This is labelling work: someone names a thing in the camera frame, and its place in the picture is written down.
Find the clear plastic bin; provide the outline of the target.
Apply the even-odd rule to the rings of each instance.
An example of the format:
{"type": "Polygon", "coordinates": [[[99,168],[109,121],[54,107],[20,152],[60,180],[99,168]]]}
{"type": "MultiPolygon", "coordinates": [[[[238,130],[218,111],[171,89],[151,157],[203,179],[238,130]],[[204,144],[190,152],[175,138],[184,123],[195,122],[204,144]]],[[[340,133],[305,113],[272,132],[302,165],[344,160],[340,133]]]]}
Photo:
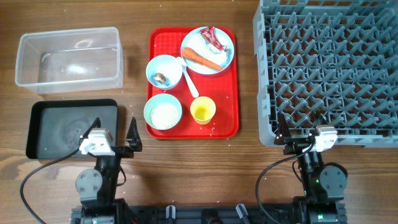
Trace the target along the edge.
{"type": "Polygon", "coordinates": [[[21,36],[15,83],[37,94],[121,88],[123,48],[115,27],[21,36]]]}

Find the white tissue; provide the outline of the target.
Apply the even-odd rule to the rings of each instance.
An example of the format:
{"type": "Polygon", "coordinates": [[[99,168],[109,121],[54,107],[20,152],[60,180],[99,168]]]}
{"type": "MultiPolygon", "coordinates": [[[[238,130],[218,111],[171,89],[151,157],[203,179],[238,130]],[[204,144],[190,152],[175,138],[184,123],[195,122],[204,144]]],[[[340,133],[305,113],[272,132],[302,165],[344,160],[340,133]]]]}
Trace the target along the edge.
{"type": "Polygon", "coordinates": [[[208,50],[213,54],[214,59],[216,59],[219,63],[224,63],[225,61],[227,61],[228,49],[220,50],[215,45],[213,45],[208,39],[206,39],[204,36],[202,36],[202,38],[203,38],[208,50]]]}

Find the orange carrot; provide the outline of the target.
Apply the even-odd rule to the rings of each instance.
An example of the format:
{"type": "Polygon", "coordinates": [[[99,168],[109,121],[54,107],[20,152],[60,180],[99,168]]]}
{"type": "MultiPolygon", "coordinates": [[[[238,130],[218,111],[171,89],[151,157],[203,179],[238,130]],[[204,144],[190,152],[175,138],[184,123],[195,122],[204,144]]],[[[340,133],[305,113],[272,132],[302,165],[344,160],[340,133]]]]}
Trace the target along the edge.
{"type": "Polygon", "coordinates": [[[222,67],[221,65],[218,65],[208,59],[206,59],[205,57],[202,57],[201,55],[199,55],[198,53],[196,53],[193,49],[191,49],[190,47],[184,47],[182,50],[182,56],[187,59],[190,60],[192,62],[198,63],[200,65],[203,65],[205,67],[211,68],[213,70],[216,71],[221,71],[222,67]]]}

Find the black waste tray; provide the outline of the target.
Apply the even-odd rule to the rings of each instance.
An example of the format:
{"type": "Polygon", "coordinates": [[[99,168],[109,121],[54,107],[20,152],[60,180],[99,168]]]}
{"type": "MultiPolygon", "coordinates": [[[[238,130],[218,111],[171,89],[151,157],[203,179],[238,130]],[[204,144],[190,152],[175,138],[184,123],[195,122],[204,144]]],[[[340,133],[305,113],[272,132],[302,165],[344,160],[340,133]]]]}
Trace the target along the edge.
{"type": "Polygon", "coordinates": [[[80,136],[99,118],[116,144],[118,105],[112,99],[38,101],[32,106],[25,154],[58,159],[78,149],[80,136]]]}

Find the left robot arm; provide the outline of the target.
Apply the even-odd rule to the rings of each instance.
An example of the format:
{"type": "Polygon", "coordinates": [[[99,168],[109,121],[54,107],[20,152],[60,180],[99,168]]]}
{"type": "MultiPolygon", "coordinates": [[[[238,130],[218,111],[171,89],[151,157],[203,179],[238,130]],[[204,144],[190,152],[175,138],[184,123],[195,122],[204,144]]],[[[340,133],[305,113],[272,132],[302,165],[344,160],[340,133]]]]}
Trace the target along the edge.
{"type": "Polygon", "coordinates": [[[118,176],[124,173],[121,159],[132,159],[135,152],[142,151],[136,119],[133,118],[129,125],[127,146],[112,146],[112,141],[111,133],[101,127],[99,118],[80,136],[79,151],[96,158],[96,164],[76,178],[75,187],[80,194],[81,208],[72,210],[72,224],[139,222],[126,201],[115,198],[116,188],[122,185],[118,183],[118,176]]]}

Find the red foil wrapper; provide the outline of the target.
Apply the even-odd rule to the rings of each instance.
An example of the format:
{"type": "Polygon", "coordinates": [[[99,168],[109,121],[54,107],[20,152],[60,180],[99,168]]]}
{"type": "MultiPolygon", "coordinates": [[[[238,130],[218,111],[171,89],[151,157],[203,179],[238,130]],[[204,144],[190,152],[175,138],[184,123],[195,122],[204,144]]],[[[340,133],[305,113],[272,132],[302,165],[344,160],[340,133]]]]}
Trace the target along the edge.
{"type": "Polygon", "coordinates": [[[225,45],[222,45],[221,42],[215,35],[215,27],[205,27],[200,30],[200,35],[204,36],[208,39],[213,45],[215,45],[218,49],[224,50],[227,49],[225,45]]]}

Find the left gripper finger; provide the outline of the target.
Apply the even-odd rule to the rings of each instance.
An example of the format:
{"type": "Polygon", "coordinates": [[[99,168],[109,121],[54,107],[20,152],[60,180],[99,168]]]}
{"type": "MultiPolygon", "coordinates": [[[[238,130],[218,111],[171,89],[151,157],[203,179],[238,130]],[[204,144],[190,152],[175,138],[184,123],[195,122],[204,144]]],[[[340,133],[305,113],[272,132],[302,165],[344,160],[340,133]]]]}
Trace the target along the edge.
{"type": "Polygon", "coordinates": [[[138,133],[137,120],[135,117],[132,117],[132,120],[130,122],[129,129],[126,135],[126,142],[129,144],[129,147],[134,152],[142,151],[142,141],[138,133]]]}
{"type": "Polygon", "coordinates": [[[97,118],[93,121],[92,125],[86,130],[86,132],[85,132],[83,135],[80,136],[80,138],[81,138],[81,139],[87,139],[87,138],[88,138],[88,135],[89,135],[89,133],[91,132],[92,129],[94,129],[94,128],[100,128],[100,127],[101,127],[101,120],[100,120],[99,117],[97,117],[97,118]]]}

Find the yellow plastic cup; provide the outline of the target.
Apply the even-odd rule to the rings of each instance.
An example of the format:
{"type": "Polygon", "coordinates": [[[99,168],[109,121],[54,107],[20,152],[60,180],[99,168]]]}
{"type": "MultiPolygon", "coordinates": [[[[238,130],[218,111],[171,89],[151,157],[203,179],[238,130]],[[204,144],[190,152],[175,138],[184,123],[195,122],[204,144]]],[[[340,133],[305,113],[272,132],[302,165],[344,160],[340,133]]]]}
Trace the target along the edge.
{"type": "Polygon", "coordinates": [[[200,96],[192,101],[190,113],[196,123],[208,124],[216,113],[215,102],[207,96],[200,96]]]}

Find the white plastic spoon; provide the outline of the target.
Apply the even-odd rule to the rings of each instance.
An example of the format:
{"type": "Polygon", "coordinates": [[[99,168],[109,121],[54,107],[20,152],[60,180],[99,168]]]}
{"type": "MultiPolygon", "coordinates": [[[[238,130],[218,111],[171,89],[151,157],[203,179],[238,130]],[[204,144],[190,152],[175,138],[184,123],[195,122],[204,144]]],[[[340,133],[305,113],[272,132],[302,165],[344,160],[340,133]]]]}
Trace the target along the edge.
{"type": "Polygon", "coordinates": [[[177,57],[177,60],[180,62],[181,66],[182,66],[182,72],[183,75],[186,79],[187,85],[188,85],[188,89],[190,90],[191,95],[194,98],[198,98],[199,97],[199,92],[196,88],[196,86],[194,85],[192,79],[190,78],[188,72],[187,72],[187,64],[185,63],[185,61],[183,60],[183,58],[181,57],[177,57]]]}

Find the light blue plate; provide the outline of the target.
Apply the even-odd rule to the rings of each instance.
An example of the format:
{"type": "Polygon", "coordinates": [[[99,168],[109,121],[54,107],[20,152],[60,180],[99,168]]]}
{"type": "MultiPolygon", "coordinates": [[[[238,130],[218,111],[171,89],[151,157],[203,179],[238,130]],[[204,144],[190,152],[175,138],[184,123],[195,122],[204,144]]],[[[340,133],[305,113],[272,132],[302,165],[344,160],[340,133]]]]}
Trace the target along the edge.
{"type": "Polygon", "coordinates": [[[228,59],[224,63],[219,63],[216,59],[214,59],[213,54],[208,50],[208,48],[205,45],[205,42],[200,35],[200,30],[204,29],[205,27],[199,27],[196,28],[192,31],[190,31],[183,39],[181,43],[181,51],[183,50],[184,47],[190,47],[193,49],[196,53],[201,55],[202,57],[205,57],[206,59],[217,63],[218,65],[221,65],[222,70],[226,70],[231,62],[234,59],[234,44],[231,39],[231,37],[225,32],[222,31],[221,29],[215,27],[215,35],[218,38],[218,40],[221,42],[222,45],[225,45],[226,48],[228,49],[227,51],[227,56],[228,59]]]}

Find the light blue bowl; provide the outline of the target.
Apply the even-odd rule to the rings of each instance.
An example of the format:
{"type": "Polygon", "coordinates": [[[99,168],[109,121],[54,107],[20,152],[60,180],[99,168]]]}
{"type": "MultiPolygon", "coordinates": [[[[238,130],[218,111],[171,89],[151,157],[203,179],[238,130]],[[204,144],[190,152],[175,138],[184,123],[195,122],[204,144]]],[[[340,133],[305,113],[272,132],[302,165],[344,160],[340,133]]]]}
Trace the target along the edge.
{"type": "Polygon", "coordinates": [[[182,65],[176,57],[171,55],[158,55],[150,59],[146,66],[146,77],[150,84],[161,89],[170,90],[178,85],[182,77],[182,65]],[[155,79],[157,73],[165,77],[165,83],[155,79]]]}

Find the brown shiitake mushroom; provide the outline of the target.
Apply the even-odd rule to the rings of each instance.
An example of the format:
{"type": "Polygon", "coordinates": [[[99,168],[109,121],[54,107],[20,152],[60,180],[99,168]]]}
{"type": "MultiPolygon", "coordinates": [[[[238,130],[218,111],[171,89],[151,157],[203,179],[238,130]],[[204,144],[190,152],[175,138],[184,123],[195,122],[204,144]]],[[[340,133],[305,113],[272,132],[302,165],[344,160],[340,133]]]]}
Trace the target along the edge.
{"type": "Polygon", "coordinates": [[[156,73],[153,79],[163,85],[167,82],[167,78],[162,73],[156,73]]]}

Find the white rice pile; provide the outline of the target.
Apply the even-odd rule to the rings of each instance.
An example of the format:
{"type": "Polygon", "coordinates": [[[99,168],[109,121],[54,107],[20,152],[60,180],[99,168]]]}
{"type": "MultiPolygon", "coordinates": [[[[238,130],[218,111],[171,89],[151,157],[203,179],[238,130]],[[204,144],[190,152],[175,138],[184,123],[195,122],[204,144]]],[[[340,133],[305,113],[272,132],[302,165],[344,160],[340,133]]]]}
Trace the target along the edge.
{"type": "Polygon", "coordinates": [[[150,111],[150,121],[155,129],[170,129],[177,123],[178,111],[171,103],[160,103],[150,111]]]}

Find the green bowl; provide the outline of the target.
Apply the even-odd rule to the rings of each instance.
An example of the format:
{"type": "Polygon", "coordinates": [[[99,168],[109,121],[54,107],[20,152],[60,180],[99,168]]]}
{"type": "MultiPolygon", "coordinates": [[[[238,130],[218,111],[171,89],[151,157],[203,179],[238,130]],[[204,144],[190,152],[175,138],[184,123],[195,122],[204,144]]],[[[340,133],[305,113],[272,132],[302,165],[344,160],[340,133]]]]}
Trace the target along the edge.
{"type": "Polygon", "coordinates": [[[160,131],[173,128],[182,118],[182,105],[170,94],[161,93],[150,98],[144,107],[146,123],[160,131]]]}

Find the grey dishwasher rack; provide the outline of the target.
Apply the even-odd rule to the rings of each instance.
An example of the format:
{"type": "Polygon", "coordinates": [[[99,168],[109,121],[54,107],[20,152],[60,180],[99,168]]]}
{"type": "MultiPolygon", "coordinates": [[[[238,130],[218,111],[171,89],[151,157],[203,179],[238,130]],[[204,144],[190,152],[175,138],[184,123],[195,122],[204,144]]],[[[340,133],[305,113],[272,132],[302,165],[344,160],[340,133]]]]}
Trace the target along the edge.
{"type": "Polygon", "coordinates": [[[263,145],[320,113],[339,145],[397,146],[396,1],[261,1],[252,23],[263,145]]]}

